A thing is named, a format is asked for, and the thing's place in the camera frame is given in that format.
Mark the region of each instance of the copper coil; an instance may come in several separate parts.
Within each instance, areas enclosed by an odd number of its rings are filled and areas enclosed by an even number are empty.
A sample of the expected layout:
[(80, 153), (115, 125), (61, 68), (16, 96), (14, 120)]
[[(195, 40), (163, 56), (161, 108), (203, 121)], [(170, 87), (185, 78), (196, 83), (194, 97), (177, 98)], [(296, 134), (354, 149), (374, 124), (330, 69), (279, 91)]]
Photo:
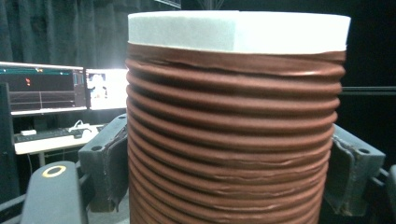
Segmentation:
[(316, 223), (344, 52), (129, 44), (136, 223)]

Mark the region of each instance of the yellow ring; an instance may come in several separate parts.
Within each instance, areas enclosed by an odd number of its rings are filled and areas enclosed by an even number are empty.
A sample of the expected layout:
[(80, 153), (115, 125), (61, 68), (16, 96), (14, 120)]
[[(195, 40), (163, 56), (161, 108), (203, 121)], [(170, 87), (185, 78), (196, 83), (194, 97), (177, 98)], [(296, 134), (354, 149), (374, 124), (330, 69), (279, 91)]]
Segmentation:
[[(49, 174), (49, 172), (50, 172), (51, 170), (56, 169), (56, 168), (59, 168), (60, 170), (59, 170), (58, 172), (56, 172), (56, 173)], [(60, 175), (60, 174), (63, 173), (65, 170), (66, 170), (66, 167), (65, 167), (65, 166), (62, 166), (62, 165), (52, 166), (52, 167), (48, 168), (47, 170), (45, 170), (45, 171), (43, 172), (43, 176), (46, 177), (46, 178), (52, 178), (52, 177), (55, 177), (55, 176), (57, 176), (57, 175)]]

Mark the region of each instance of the keyboard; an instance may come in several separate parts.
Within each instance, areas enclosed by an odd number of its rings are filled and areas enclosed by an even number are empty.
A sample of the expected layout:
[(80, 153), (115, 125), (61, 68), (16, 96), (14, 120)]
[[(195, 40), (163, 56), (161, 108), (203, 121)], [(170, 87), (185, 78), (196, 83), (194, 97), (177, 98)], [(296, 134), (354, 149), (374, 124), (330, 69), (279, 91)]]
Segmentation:
[(56, 129), (56, 130), (38, 132), (37, 134), (31, 134), (31, 135), (15, 134), (14, 141), (15, 143), (21, 143), (21, 142), (30, 142), (30, 141), (55, 138), (55, 137), (64, 137), (70, 135), (73, 135), (75, 138), (80, 138), (83, 132), (84, 132), (83, 129), (77, 129), (71, 132), (69, 132), (67, 129)]

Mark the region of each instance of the white cylinder top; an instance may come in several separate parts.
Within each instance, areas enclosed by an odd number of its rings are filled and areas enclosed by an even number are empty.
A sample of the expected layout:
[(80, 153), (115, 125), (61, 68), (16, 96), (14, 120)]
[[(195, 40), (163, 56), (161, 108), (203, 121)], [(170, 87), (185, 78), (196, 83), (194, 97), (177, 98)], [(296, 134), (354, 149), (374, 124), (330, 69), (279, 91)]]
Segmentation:
[(346, 50), (350, 18), (246, 11), (162, 11), (128, 16), (129, 43), (204, 51), (314, 54)]

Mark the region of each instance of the monitor screen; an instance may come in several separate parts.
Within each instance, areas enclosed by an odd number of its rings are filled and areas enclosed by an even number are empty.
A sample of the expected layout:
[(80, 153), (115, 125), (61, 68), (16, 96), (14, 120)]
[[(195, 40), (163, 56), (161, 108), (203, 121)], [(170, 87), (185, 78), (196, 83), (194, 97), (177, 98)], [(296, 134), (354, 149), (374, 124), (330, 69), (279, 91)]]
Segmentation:
[(127, 69), (87, 69), (92, 110), (126, 108)]
[(82, 67), (0, 63), (0, 82), (8, 83), (12, 115), (88, 108)]

